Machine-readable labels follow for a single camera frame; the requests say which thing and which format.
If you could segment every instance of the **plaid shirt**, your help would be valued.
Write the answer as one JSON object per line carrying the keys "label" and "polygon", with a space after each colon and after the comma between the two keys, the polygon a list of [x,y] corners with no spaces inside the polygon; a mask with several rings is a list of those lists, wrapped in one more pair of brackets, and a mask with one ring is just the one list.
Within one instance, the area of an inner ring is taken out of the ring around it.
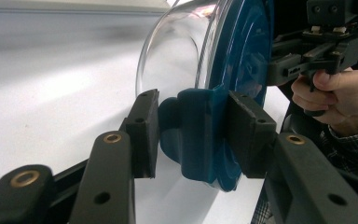
{"label": "plaid shirt", "polygon": [[[338,137],[330,127],[325,126],[321,133],[322,152],[338,169],[358,175],[358,134]],[[263,190],[255,208],[252,224],[275,223],[269,209],[266,192]]]}

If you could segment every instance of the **metal ring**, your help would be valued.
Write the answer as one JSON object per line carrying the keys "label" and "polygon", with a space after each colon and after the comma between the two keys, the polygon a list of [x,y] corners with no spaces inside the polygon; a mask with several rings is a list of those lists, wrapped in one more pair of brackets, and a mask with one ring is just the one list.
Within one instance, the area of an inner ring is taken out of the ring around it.
{"label": "metal ring", "polygon": [[[29,177],[25,178],[24,180],[21,180],[21,178],[24,177],[25,175],[29,175]],[[39,176],[40,173],[38,171],[23,171],[15,175],[10,180],[10,185],[13,188],[22,188],[34,183],[37,180],[37,178],[39,178]]]}
{"label": "metal ring", "polygon": [[121,135],[120,134],[116,134],[116,133],[111,133],[108,134],[107,136],[104,137],[103,141],[107,144],[112,144],[112,143],[116,143],[119,142],[121,140]]}
{"label": "metal ring", "polygon": [[286,140],[289,141],[290,143],[296,144],[296,145],[304,145],[305,144],[305,140],[297,135],[287,135]]}

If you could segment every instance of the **human hand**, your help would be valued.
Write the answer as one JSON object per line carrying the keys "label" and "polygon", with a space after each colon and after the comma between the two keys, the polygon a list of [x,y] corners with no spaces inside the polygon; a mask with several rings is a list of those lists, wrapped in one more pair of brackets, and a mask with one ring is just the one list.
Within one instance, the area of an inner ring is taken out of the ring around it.
{"label": "human hand", "polygon": [[325,110],[315,119],[340,136],[358,134],[358,70],[349,68],[335,75],[320,70],[313,84],[318,90],[310,92],[308,78],[300,76],[292,85],[293,101],[309,111]]}

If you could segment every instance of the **person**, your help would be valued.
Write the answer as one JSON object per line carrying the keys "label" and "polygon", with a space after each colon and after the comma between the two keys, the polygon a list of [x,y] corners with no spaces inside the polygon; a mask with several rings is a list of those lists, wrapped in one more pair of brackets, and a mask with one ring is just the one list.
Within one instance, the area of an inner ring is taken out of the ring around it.
{"label": "person", "polygon": [[[309,83],[305,76],[293,82],[293,102],[309,111],[324,110],[313,117],[325,124],[322,152],[338,169],[358,175],[358,70],[348,68],[334,75],[319,70],[313,77],[315,91],[310,91]],[[252,223],[275,223],[264,190]]]}

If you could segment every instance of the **wrist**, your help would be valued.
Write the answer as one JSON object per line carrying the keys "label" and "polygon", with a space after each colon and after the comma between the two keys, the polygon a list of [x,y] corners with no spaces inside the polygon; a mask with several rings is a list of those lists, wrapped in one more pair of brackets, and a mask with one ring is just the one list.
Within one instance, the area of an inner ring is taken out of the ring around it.
{"label": "wrist", "polygon": [[358,134],[358,115],[349,117],[339,124],[331,124],[330,128],[339,137],[348,137]]}

